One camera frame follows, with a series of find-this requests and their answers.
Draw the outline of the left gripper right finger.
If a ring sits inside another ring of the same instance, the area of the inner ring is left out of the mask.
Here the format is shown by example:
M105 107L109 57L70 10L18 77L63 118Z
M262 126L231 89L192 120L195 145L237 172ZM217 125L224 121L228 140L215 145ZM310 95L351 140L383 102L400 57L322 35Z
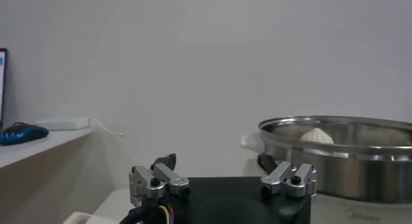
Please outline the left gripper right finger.
M288 161L275 161L268 154L258 154L257 163L266 175L261 177L261 195L271 198L282 191L292 198L314 196L317 190L317 170L302 163L299 167Z

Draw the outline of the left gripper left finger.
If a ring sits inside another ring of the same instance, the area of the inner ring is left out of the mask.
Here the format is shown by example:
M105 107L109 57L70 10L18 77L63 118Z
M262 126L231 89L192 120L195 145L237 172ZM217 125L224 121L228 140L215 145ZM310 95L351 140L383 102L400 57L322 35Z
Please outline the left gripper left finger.
M157 158L146 168L133 166L129 172L129 198L131 204L139 206L144 198L161 200L167 195L186 198L190 195L188 178L175 173L175 153Z

